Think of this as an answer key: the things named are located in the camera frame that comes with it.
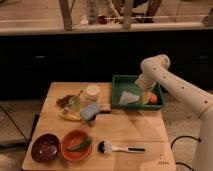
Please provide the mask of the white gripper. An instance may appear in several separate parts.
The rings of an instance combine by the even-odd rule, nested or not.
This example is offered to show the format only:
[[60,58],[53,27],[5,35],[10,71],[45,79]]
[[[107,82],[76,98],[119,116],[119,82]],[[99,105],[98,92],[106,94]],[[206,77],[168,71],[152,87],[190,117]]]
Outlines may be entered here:
[[148,104],[152,94],[150,90],[156,85],[156,82],[149,78],[146,74],[140,74],[136,79],[135,84],[142,90],[142,103]]

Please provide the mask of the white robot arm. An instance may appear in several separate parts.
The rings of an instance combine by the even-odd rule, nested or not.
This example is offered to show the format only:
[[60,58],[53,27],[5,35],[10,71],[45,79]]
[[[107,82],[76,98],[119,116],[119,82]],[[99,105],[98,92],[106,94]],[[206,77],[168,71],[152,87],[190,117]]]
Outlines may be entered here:
[[159,83],[173,97],[184,103],[201,120],[193,161],[194,171],[213,171],[213,95],[168,71],[170,59],[160,54],[144,59],[142,73],[135,84],[141,89],[142,102],[147,104],[152,88]]

